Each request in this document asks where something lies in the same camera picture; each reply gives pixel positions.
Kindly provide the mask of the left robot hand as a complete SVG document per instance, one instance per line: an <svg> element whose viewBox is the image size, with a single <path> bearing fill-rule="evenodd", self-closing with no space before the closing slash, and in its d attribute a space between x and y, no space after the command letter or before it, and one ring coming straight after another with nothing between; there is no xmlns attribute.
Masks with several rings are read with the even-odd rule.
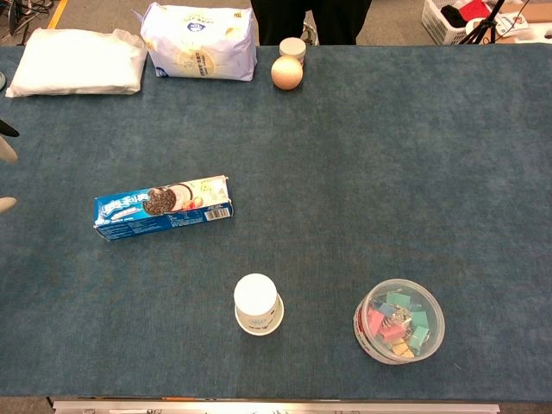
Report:
<svg viewBox="0 0 552 414"><path fill-rule="evenodd" d="M5 136L18 137L20 133L5 121L0 121L1 129L1 160L8 163L15 163L18 161L18 155L15 149L5 140ZM14 208L17 204L17 199L14 197L1 197L1 213L7 212Z"/></svg>

